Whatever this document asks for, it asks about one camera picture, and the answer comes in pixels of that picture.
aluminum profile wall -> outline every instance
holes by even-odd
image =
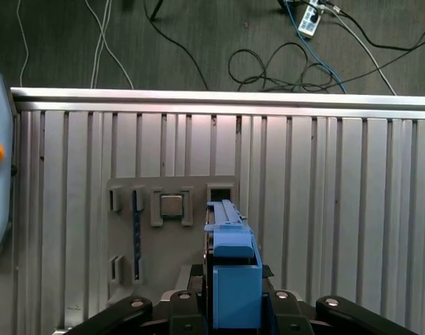
[[[0,334],[48,335],[105,307],[109,178],[229,174],[276,287],[341,295],[425,334],[425,112],[294,102],[238,116],[200,102],[17,104]]]

screw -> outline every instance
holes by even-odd
[[[279,291],[279,292],[276,293],[276,296],[279,299],[286,299],[288,297],[288,293],[284,292],[284,291]]]
[[[140,300],[135,300],[134,302],[131,303],[132,307],[141,307],[144,303]]]
[[[183,292],[179,294],[180,299],[189,299],[191,297],[191,294],[189,292]]]
[[[331,299],[331,298],[325,299],[325,303],[327,305],[331,306],[331,307],[336,307],[336,306],[339,305],[339,301],[338,300]]]

